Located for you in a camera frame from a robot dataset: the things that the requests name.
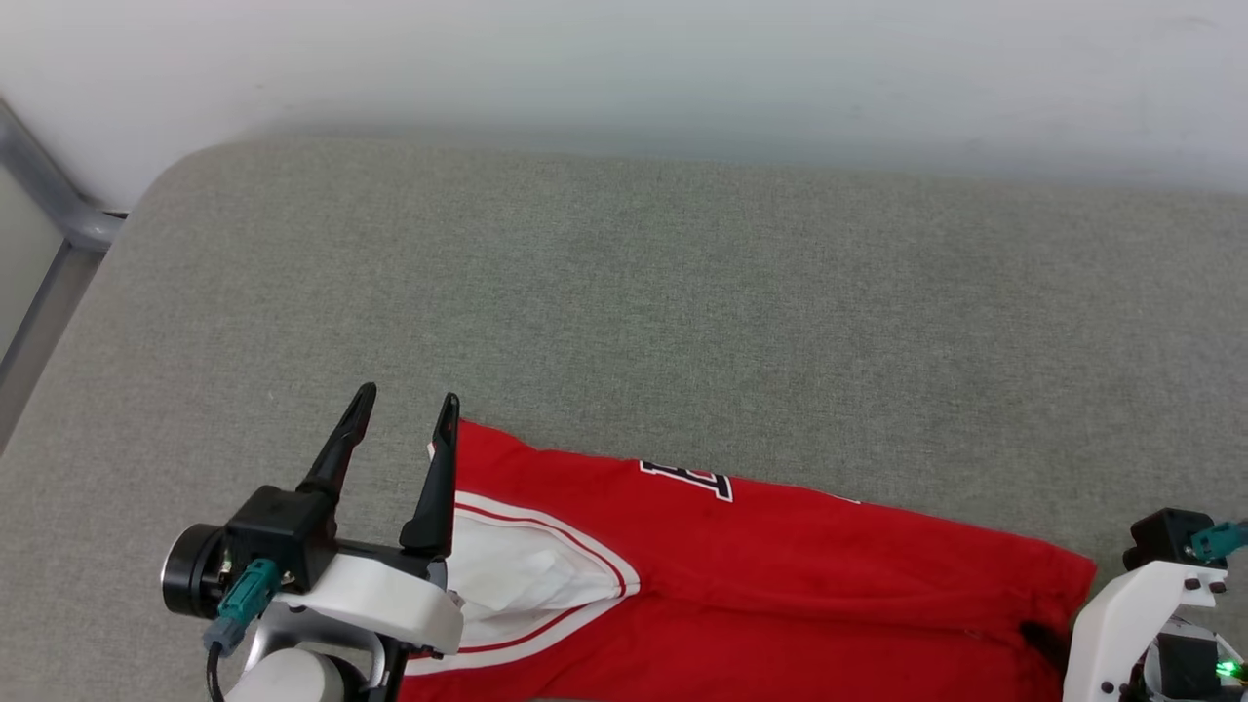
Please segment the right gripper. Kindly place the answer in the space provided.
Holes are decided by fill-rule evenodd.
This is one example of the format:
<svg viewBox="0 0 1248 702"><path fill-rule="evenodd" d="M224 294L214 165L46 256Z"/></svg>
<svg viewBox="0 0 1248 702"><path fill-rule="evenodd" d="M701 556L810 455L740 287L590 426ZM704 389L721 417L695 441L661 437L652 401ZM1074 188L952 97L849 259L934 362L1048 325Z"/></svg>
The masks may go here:
<svg viewBox="0 0 1248 702"><path fill-rule="evenodd" d="M1073 635L1022 622L1022 637L1058 676L1070 670ZM1248 660L1216 635L1173 616L1151 640L1136 670L1139 702L1248 702Z"/></svg>

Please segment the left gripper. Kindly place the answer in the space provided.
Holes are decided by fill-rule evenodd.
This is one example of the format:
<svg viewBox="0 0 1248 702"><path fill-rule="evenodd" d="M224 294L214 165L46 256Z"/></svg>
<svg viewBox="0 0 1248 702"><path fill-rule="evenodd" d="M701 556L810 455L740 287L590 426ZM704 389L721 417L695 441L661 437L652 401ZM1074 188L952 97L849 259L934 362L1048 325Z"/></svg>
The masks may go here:
<svg viewBox="0 0 1248 702"><path fill-rule="evenodd" d="M339 493L352 453L369 430L374 400L377 385L361 385L310 471L300 481L300 493ZM401 530L401 548L406 555L446 560L453 552L459 423L459 397L446 393L432 435L434 452L426 481L413 515ZM233 577L226 530L207 523L192 525L178 535L162 565L165 608L178 616L215 618Z"/></svg>

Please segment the red basketball jersey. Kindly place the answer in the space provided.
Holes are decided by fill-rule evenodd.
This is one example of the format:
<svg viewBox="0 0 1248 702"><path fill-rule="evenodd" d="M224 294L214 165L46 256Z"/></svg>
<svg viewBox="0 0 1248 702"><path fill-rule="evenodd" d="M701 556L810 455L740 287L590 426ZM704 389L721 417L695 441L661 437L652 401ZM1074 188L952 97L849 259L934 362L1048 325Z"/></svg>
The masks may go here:
<svg viewBox="0 0 1248 702"><path fill-rule="evenodd" d="M1087 557L819 490L459 430L458 653L401 702L1061 702Z"/></svg>

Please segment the grey fabric sofa cushion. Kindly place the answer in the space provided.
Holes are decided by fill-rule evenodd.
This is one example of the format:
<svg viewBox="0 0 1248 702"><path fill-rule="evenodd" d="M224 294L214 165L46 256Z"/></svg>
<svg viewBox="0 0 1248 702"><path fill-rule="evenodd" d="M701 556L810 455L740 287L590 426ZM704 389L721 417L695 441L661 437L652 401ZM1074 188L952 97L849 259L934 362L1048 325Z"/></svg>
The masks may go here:
<svg viewBox="0 0 1248 702"><path fill-rule="evenodd" d="M203 702L160 570L379 393L346 537L443 395L540 448L830 490L1119 571L1248 517L1248 196L272 137L129 214L0 453L0 702Z"/></svg>

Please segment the grey metal railing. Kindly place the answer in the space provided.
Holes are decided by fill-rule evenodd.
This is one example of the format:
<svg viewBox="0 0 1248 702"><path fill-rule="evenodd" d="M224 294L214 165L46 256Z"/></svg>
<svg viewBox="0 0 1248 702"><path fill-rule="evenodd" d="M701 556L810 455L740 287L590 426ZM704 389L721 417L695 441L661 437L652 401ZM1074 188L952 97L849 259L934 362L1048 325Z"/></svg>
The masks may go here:
<svg viewBox="0 0 1248 702"><path fill-rule="evenodd" d="M0 453L125 219L84 197L0 97Z"/></svg>

